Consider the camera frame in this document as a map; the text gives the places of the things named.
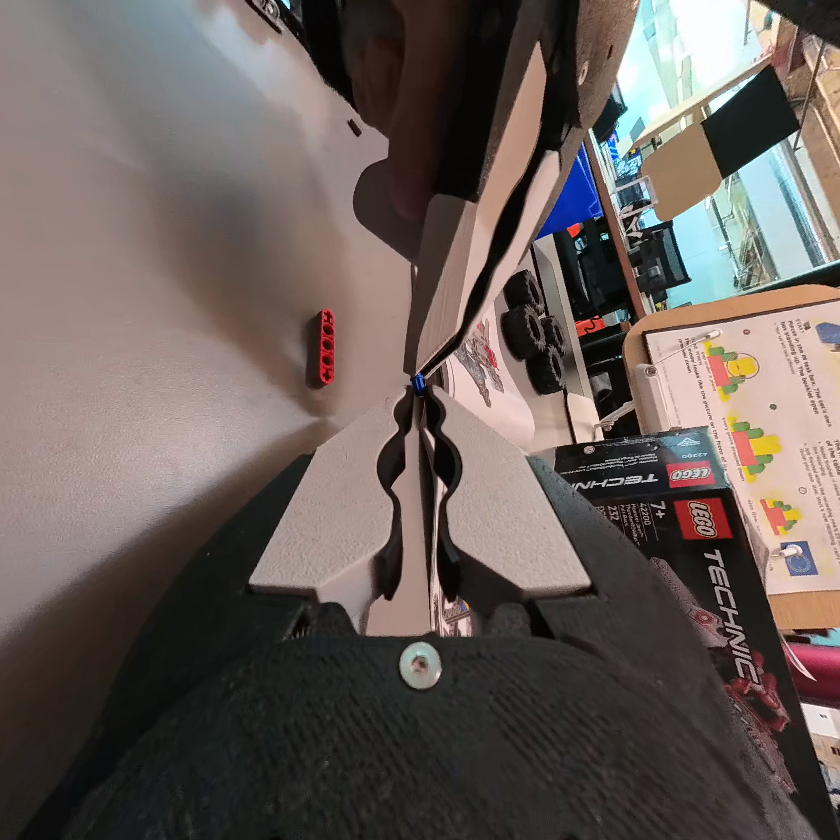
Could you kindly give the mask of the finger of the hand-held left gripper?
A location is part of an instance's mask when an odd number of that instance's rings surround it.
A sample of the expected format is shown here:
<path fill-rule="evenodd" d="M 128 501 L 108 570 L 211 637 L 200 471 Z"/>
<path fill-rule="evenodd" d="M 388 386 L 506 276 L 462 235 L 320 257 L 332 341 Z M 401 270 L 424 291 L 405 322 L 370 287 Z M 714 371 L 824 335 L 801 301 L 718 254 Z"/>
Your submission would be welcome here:
<path fill-rule="evenodd" d="M 504 204 L 434 198 L 423 231 L 423 375 L 462 343 L 519 267 L 564 184 L 561 152 L 534 157 Z"/>
<path fill-rule="evenodd" d="M 457 171 L 430 202 L 406 327 L 404 372 L 424 374 L 439 365 L 447 347 L 470 330 L 489 298 L 513 270 L 553 193 L 553 151 L 540 141 L 548 71 L 540 43 L 512 46 L 491 103 L 485 139 L 467 140 L 455 126 L 457 155 L 477 163 L 478 180 L 455 193 Z"/>

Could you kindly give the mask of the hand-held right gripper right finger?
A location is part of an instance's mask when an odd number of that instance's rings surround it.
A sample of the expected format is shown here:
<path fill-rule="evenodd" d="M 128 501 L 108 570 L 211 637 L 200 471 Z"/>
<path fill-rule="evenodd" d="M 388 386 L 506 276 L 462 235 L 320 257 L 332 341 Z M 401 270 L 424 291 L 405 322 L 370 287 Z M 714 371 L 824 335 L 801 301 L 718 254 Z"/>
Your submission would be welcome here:
<path fill-rule="evenodd" d="M 435 386 L 424 398 L 432 484 L 432 592 L 489 618 L 506 603 L 592 589 L 528 456 Z"/>

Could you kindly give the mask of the maroon cloth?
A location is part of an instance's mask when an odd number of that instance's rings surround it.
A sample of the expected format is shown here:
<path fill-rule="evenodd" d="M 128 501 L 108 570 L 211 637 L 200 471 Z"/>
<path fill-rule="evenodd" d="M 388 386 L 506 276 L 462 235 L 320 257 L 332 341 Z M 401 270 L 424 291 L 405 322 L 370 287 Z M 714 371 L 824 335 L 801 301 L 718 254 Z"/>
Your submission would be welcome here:
<path fill-rule="evenodd" d="M 791 665 L 794 684 L 801 696 L 838 698 L 839 694 L 839 646 L 838 631 L 828 636 L 787 634 L 785 642 L 790 647 L 808 676 Z"/>

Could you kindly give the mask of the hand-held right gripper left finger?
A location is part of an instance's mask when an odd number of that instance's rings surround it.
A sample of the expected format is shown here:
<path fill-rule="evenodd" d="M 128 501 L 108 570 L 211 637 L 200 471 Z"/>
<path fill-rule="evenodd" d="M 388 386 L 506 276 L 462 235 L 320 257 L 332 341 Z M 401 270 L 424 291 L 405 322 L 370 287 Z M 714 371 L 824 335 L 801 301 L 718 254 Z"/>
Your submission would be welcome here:
<path fill-rule="evenodd" d="M 362 634 L 421 632 L 421 441 L 410 387 L 316 450 L 248 584 L 337 603 Z"/>

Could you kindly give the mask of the instruction sheet on clipboard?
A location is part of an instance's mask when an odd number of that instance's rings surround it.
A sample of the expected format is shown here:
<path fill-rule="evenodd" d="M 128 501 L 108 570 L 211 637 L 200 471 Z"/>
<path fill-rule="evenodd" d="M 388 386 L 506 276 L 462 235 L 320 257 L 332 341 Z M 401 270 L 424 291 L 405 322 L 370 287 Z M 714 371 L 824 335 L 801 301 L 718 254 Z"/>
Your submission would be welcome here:
<path fill-rule="evenodd" d="M 796 308 L 835 299 L 838 300 L 838 290 L 824 286 L 805 285 L 781 290 L 769 290 L 754 295 L 732 297 L 698 306 L 676 308 L 650 314 L 632 327 L 624 341 L 623 357 L 629 384 L 631 385 L 633 369 L 636 365 L 652 364 L 644 342 L 644 336 L 648 332 L 688 325 L 700 326 L 709 322 Z M 764 585 L 777 624 L 783 629 L 838 627 L 838 591 L 797 592 L 780 595 L 769 593 L 766 586 L 766 576 L 773 555 L 768 551 L 767 545 L 751 522 L 746 520 L 743 514 L 742 517 L 759 538 L 759 561 L 765 563 Z"/>

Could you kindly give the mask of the red toy beam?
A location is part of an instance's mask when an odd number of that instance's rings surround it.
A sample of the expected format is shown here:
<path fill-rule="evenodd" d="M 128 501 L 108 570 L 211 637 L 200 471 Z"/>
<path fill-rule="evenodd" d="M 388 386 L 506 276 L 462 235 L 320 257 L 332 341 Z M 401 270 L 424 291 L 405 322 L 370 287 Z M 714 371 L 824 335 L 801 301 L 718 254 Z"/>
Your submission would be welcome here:
<path fill-rule="evenodd" d="M 333 383 L 335 376 L 335 320 L 333 311 L 319 310 L 306 324 L 306 376 L 312 389 Z"/>

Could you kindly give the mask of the grey desk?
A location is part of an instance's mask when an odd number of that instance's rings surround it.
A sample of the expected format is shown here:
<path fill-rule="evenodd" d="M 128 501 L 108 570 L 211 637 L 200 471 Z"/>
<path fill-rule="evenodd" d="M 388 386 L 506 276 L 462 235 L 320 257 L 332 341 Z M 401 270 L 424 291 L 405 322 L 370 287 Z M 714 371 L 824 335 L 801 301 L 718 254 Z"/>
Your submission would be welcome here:
<path fill-rule="evenodd" d="M 2 838 L 69 769 L 163 593 L 404 383 L 385 156 L 246 2 L 2 2 Z M 356 138 L 347 125 L 362 129 Z M 305 328 L 335 320 L 332 384 Z"/>

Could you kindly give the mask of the printed instruction sheet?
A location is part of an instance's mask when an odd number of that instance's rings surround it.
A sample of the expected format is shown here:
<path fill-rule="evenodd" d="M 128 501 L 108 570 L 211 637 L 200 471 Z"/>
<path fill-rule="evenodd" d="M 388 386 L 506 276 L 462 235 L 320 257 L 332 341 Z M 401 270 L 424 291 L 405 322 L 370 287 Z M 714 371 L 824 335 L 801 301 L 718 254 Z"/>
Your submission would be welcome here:
<path fill-rule="evenodd" d="M 772 595 L 838 591 L 839 302 L 647 332 L 664 429 L 702 427 L 773 555 Z"/>

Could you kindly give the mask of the black and tan panel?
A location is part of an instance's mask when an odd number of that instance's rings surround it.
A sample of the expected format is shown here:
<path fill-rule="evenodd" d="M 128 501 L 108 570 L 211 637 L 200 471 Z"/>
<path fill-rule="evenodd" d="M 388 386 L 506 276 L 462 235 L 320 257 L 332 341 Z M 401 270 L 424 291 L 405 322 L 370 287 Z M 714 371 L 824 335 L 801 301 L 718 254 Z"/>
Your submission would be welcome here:
<path fill-rule="evenodd" d="M 702 203 L 731 175 L 798 133 L 801 125 L 771 66 L 752 77 L 708 118 L 692 123 L 645 160 L 658 221 Z"/>

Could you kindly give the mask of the white plastic bracket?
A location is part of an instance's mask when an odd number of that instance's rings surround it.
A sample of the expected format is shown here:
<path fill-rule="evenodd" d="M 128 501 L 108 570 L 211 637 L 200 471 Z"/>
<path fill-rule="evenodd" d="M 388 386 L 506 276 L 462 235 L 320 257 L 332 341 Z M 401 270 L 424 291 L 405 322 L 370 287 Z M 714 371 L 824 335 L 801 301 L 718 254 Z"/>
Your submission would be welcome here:
<path fill-rule="evenodd" d="M 633 368 L 632 392 L 635 414 L 643 434 L 667 432 L 674 427 L 666 400 L 664 381 L 653 364 Z"/>

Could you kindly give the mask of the blue storage bin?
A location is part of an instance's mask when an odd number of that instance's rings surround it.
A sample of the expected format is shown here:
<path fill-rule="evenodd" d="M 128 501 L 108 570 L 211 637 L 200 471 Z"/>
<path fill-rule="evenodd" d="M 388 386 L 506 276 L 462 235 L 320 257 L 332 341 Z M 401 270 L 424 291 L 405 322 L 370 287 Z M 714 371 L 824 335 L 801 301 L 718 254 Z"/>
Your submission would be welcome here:
<path fill-rule="evenodd" d="M 582 145 L 570 169 L 569 176 L 535 239 L 544 238 L 603 216 L 592 168 Z"/>

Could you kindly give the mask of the person's left hand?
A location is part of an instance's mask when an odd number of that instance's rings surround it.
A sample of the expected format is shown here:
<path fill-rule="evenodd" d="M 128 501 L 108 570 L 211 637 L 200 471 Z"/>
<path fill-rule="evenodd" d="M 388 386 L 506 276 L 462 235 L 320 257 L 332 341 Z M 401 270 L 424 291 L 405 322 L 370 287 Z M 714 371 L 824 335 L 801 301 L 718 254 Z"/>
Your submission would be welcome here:
<path fill-rule="evenodd" d="M 397 213 L 424 221 L 463 86 L 473 18 L 485 2 L 394 2 L 403 58 L 388 138 L 389 192 Z"/>

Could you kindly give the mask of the white tray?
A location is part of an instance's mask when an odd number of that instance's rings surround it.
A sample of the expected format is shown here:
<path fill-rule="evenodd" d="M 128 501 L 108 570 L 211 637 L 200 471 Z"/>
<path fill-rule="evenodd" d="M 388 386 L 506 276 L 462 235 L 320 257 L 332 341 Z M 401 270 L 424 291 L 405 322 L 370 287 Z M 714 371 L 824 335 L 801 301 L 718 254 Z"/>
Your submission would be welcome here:
<path fill-rule="evenodd" d="M 597 427 L 600 418 L 590 377 L 585 369 L 571 298 L 566 288 L 564 270 L 554 236 L 534 241 L 531 245 L 531 257 L 542 286 L 546 312 L 557 319 L 563 339 L 565 397 L 562 404 L 568 443 L 589 445 L 602 439 L 603 435 Z"/>

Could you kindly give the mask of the black toy set box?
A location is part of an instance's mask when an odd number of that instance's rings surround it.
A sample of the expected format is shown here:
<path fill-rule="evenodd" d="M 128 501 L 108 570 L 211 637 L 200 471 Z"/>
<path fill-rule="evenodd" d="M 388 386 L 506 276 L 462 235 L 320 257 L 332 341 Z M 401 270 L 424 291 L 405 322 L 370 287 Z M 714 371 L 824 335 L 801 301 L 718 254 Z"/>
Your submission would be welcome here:
<path fill-rule="evenodd" d="M 773 777 L 820 838 L 838 838 L 748 530 L 707 427 L 560 446 L 554 469 L 656 568 Z"/>

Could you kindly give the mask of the black mesh chair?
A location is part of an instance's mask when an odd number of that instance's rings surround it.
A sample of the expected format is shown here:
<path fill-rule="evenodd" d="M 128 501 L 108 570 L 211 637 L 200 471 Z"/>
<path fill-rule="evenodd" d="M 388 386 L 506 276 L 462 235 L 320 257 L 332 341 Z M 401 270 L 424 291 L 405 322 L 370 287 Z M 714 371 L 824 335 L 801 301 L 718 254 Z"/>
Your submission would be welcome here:
<path fill-rule="evenodd" d="M 637 287 L 655 306 L 664 306 L 668 291 L 691 282 L 679 251 L 673 220 L 643 227 L 629 235 L 627 251 L 637 273 Z"/>

